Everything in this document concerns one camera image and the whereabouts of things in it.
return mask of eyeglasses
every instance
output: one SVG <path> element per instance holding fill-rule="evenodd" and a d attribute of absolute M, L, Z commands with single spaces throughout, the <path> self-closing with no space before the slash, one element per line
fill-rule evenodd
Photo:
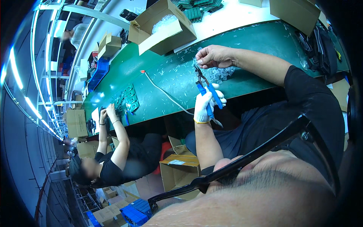
<path fill-rule="evenodd" d="M 290 139 L 294 135 L 298 135 L 301 140 L 308 141 L 314 145 L 315 149 L 312 150 L 317 153 L 321 163 L 323 163 L 327 174 L 327 182 L 331 186 L 334 195 L 337 196 L 340 191 L 340 182 L 333 158 L 313 123 L 306 115 L 303 114 L 290 123 L 286 128 L 277 133 L 274 137 L 223 168 L 206 176 L 197 177 L 188 185 L 151 197 L 148 199 L 148 202 L 152 214 L 154 215 L 158 211 L 158 205 L 156 204 L 158 201 L 180 196 L 197 189 L 205 194 L 210 183 L 213 181 L 218 181 L 222 184 L 232 182 L 243 167 L 272 150 L 276 147 L 276 145 Z"/>

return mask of black bag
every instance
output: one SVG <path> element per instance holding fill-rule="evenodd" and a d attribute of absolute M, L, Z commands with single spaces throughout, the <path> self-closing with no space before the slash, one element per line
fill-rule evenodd
<path fill-rule="evenodd" d="M 307 54 L 309 68 L 325 75 L 325 82 L 327 82 L 338 70 L 337 53 L 328 32 L 317 22 L 310 38 L 300 32 L 297 32 L 297 36 Z"/>

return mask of blue plastic bin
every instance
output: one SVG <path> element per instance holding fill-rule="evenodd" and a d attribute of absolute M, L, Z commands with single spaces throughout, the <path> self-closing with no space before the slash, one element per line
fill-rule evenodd
<path fill-rule="evenodd" d="M 142 226 L 149 220 L 146 215 L 130 205 L 127 205 L 126 207 L 120 209 L 120 211 L 125 221 L 132 227 Z"/>
<path fill-rule="evenodd" d="M 94 227 L 101 227 L 101 224 L 96 220 L 91 211 L 86 212 L 88 218 L 91 220 Z"/>
<path fill-rule="evenodd" d="M 152 216 L 151 209 L 149 203 L 143 199 L 138 199 L 135 202 L 130 203 L 130 205 L 136 210 L 140 211 L 144 215 L 146 215 L 149 219 Z"/>
<path fill-rule="evenodd" d="M 94 71 L 90 81 L 88 82 L 88 92 L 93 92 L 103 77 L 109 72 L 109 61 L 103 57 L 98 59 L 96 71 Z"/>

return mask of black eyeglass frame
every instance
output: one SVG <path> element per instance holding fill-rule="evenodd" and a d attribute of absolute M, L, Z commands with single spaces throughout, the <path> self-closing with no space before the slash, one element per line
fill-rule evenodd
<path fill-rule="evenodd" d="M 286 128 L 281 130 L 268 141 L 261 144 L 251 152 L 242 156 L 241 158 L 224 166 L 223 168 L 212 172 L 206 176 L 197 177 L 188 185 L 151 197 L 150 199 L 148 199 L 148 202 L 152 214 L 154 215 L 158 211 L 158 205 L 156 204 L 156 202 L 158 201 L 183 195 L 197 189 L 205 194 L 211 182 L 220 181 L 222 178 L 228 178 L 229 180 L 231 178 L 235 178 L 239 171 L 247 164 L 270 151 L 276 146 L 276 144 L 280 144 L 288 140 L 292 135 L 300 133 L 301 130 L 307 131 L 307 135 L 311 134 L 314 139 L 313 143 L 319 144 L 319 146 L 315 147 L 320 153 L 321 161 L 323 162 L 325 169 L 328 173 L 327 181 L 332 187 L 334 195 L 337 196 L 340 191 L 340 181 L 338 171 L 334 164 L 334 160 L 329 153 L 328 147 L 326 146 L 324 140 L 320 136 L 320 133 L 317 131 L 313 123 L 307 118 L 307 116 L 305 114 L 302 114 L 295 121 L 290 123 Z"/>

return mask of green workbench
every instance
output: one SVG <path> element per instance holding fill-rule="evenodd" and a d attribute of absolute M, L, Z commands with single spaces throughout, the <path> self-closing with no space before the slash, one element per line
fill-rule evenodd
<path fill-rule="evenodd" d="M 216 44 L 254 50 L 277 56 L 302 68 L 301 62 L 306 59 L 306 55 L 293 35 L 294 31 L 294 27 L 281 21 L 252 25 L 209 38 L 176 54 L 163 56 L 151 51 L 146 51 L 139 56 L 138 46 L 130 43 L 112 61 L 109 72 L 96 89 L 86 97 L 82 109 L 85 109 L 86 119 L 89 119 L 96 108 L 107 107 L 113 95 L 120 95 L 126 86 L 133 84 L 140 107 L 134 115 L 129 114 L 130 124 L 181 111 L 176 104 L 154 87 L 140 70 L 146 70 L 153 82 L 185 109 L 194 108 L 195 98 L 199 91 L 195 86 L 197 78 L 192 67 L 192 58 L 197 53 L 198 47 Z M 336 48 L 343 55 L 338 42 Z M 338 63 L 338 70 L 346 71 L 348 66 L 345 58 L 342 57 L 342 59 L 343 61 Z M 311 70 L 306 72 L 312 77 L 320 75 Z M 252 73 L 236 69 L 227 81 L 223 81 L 220 90 L 225 98 L 232 98 L 274 86 Z M 121 122 L 126 125 L 124 116 Z"/>

